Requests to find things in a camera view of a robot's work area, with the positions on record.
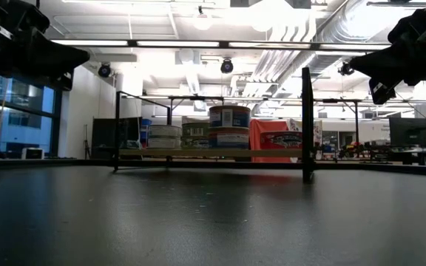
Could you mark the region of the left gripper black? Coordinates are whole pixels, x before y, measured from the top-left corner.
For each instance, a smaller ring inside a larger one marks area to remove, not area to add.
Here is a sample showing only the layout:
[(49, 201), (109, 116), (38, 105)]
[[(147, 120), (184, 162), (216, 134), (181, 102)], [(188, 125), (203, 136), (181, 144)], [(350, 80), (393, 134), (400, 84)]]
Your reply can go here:
[(50, 88), (71, 91), (74, 69), (90, 55), (44, 37), (50, 21), (40, 4), (41, 0), (0, 0), (0, 73), (48, 76)]

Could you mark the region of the black frame wooden shelf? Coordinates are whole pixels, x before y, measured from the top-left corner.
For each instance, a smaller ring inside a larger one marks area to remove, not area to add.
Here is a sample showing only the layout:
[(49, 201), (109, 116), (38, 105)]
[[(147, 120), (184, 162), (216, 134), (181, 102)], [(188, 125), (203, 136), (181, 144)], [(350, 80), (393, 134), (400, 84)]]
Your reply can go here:
[(302, 148), (294, 149), (266, 149), (266, 150), (246, 150), (246, 149), (121, 149), (119, 136), (115, 136), (115, 147), (113, 151), (114, 167), (118, 170), (119, 155), (150, 155), (164, 156), (167, 161), (170, 157), (297, 157), (301, 159), (302, 181), (312, 183), (314, 171), (316, 169), (315, 159), (312, 155), (313, 148), (313, 92), (311, 86), (311, 73), (308, 67), (302, 68), (302, 111), (303, 125), (302, 133), (305, 134)]

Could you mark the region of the red flat seafood tin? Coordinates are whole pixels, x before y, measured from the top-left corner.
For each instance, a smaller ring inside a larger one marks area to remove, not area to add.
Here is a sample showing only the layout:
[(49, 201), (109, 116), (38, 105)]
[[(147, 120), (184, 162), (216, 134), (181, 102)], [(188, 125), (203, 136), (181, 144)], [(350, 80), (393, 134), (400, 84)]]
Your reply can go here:
[(302, 133), (291, 131), (272, 131), (260, 134), (261, 149), (301, 149)]

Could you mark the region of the black ceiling lamp cluster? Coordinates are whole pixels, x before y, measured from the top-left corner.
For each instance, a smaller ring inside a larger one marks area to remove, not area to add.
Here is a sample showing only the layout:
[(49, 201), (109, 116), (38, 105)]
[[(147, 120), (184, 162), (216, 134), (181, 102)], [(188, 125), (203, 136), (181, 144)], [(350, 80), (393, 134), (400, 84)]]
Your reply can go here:
[(352, 75), (355, 70), (351, 67), (350, 61), (343, 61), (342, 66), (337, 70), (341, 76)]

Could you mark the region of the dark computer monitor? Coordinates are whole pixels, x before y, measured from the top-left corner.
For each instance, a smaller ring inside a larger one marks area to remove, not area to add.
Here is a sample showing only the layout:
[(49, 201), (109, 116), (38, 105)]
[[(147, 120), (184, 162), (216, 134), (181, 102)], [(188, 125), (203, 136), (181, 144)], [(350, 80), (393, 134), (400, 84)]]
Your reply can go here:
[(426, 148), (426, 118), (390, 117), (390, 144)]

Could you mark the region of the black tripod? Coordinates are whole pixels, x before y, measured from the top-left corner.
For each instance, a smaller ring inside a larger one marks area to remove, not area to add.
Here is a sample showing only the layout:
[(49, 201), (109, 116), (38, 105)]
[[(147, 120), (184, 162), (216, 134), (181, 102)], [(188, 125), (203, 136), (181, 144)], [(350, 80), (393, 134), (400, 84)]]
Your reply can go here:
[(88, 142), (88, 130), (87, 130), (87, 124), (84, 124), (84, 159), (90, 159), (90, 148), (89, 148), (89, 142)]

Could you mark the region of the dark standing board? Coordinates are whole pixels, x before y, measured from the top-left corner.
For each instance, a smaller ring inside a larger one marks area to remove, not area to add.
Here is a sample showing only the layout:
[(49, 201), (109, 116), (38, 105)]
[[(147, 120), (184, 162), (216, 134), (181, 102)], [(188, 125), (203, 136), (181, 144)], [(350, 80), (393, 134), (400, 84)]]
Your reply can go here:
[(110, 160), (113, 157), (115, 145), (115, 129), (119, 125), (120, 149), (140, 149), (140, 122), (141, 117), (96, 118), (92, 123), (92, 151), (91, 158), (95, 160)]

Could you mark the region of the white printed banner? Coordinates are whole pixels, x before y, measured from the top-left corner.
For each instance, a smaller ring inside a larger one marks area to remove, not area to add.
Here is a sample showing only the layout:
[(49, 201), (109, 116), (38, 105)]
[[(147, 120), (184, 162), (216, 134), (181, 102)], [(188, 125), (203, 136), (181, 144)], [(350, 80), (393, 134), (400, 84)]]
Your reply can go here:
[[(287, 134), (285, 142), (288, 148), (302, 148), (303, 133), (302, 122), (290, 119), (288, 122), (290, 133)], [(315, 146), (322, 145), (322, 121), (315, 120), (313, 125), (313, 142)]]

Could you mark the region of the orange red cloth panel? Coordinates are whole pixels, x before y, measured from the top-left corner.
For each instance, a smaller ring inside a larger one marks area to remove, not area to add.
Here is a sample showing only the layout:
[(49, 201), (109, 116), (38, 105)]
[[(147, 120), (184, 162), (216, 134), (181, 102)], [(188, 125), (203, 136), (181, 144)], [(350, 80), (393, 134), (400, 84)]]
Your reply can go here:
[(261, 149), (260, 134), (262, 132), (272, 131), (290, 131), (285, 120), (256, 120), (253, 119), (249, 124), (249, 145), (251, 150), (279, 150), (279, 149)]

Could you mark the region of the black background table frame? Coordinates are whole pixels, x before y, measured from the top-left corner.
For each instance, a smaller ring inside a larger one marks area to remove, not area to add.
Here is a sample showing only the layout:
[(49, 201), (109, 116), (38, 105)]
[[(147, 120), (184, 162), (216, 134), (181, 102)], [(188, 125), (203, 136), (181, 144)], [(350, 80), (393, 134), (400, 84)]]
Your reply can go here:
[(359, 118), (358, 118), (358, 107), (359, 103), (362, 102), (362, 100), (359, 99), (344, 99), (344, 98), (324, 98), (319, 99), (315, 98), (313, 99), (313, 102), (318, 103), (344, 103), (351, 111), (354, 112), (354, 122), (355, 122), (355, 137), (356, 143), (359, 143)]
[(187, 96), (169, 96), (168, 99), (170, 99), (170, 106), (166, 108), (167, 110), (167, 118), (166, 118), (166, 124), (171, 125), (172, 124), (172, 111), (174, 109), (173, 102), (174, 100), (219, 100), (222, 104), (225, 102), (224, 97), (217, 97), (217, 96), (199, 96), (199, 95), (187, 95)]

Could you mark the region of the black rig frame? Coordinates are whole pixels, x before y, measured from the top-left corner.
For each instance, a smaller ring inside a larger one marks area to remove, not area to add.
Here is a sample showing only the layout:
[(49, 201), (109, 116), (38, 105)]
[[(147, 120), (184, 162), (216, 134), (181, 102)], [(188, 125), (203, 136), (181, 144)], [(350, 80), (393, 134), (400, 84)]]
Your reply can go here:
[(53, 39), (57, 44), (72, 47), (123, 47), (123, 48), (211, 48), (222, 50), (310, 50), (374, 52), (386, 49), (390, 44), (369, 43), (317, 43), (317, 42), (273, 42), (273, 41), (188, 41), (188, 40), (95, 40)]

